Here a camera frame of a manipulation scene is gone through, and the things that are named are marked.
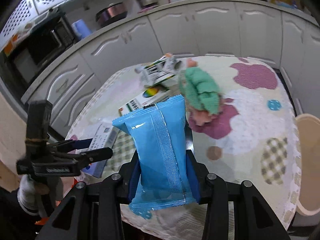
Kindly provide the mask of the white gloved left hand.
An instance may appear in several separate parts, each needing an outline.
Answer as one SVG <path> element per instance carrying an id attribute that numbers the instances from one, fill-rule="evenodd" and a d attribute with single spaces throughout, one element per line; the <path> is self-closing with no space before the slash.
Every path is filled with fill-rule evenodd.
<path id="1" fill-rule="evenodd" d="M 24 174 L 17 191 L 17 200 L 23 211 L 31 216 L 39 215 L 36 195 L 37 192 L 34 181 L 27 174 Z"/>

